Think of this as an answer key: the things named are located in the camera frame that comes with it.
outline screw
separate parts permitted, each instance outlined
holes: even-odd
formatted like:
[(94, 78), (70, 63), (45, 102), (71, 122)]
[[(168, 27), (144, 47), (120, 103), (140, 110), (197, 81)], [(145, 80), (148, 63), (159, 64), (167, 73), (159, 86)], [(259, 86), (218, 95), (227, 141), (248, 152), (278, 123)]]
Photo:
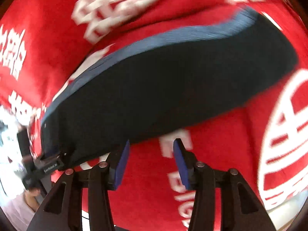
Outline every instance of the screw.
[(100, 162), (100, 163), (98, 164), (98, 166), (101, 167), (101, 168), (105, 168), (105, 167), (108, 166), (108, 163), (105, 162), (105, 161), (102, 161), (102, 162)]
[(71, 169), (71, 168), (69, 168), (69, 169), (67, 169), (66, 171), (65, 171), (65, 174), (66, 175), (71, 175), (72, 173), (74, 173), (74, 170), (73, 169)]
[(236, 176), (238, 174), (238, 171), (235, 168), (230, 169), (230, 174), (233, 176)]
[(198, 162), (196, 162), (196, 166), (197, 167), (204, 167), (205, 164), (202, 161), (198, 161)]

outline black cloth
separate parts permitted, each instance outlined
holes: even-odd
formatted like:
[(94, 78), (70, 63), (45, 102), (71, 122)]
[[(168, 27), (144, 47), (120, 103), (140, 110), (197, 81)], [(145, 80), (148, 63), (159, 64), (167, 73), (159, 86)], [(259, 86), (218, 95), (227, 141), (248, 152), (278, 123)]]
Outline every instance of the black cloth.
[(66, 166), (202, 122), (243, 105), (298, 62), (287, 38), (264, 16), (224, 39), (176, 43), (118, 62), (47, 117), (45, 152)]

